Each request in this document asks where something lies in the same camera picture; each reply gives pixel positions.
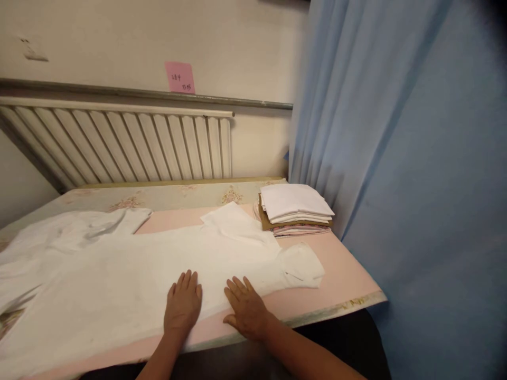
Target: radiator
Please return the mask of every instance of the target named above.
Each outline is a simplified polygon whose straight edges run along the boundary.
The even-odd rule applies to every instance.
[[[229,111],[0,97],[0,112],[66,189],[232,177]]]

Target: stack of folded clothes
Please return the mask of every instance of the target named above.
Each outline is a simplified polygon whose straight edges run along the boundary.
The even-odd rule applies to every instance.
[[[278,184],[260,189],[254,214],[264,231],[275,237],[326,233],[334,212],[325,199],[308,185]]]

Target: white wall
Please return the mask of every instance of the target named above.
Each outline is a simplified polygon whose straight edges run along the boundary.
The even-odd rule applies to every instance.
[[[58,196],[1,130],[0,178],[0,228]]]
[[[4,0],[0,77],[168,91],[165,61],[193,66],[198,94],[295,99],[303,0]],[[29,61],[18,36],[49,62]],[[236,111],[235,177],[284,175],[290,112]]]

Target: curtain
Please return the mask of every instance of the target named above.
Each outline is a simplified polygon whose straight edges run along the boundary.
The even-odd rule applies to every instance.
[[[507,70],[474,1],[314,0],[289,180],[389,298],[395,379],[507,378]]]
[[[338,237],[447,8],[438,0],[311,4],[289,180],[328,200]]]

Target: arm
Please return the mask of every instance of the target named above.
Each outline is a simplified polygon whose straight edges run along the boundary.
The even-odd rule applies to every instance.
[[[227,280],[228,288],[224,291],[234,314],[226,316],[224,323],[245,338],[264,343],[267,350],[299,379],[364,380],[328,350],[282,324],[266,309],[246,277],[243,277],[245,285],[236,277],[232,279]]]
[[[168,380],[174,363],[201,312],[202,288],[197,272],[182,273],[167,294],[164,335],[137,380]]]

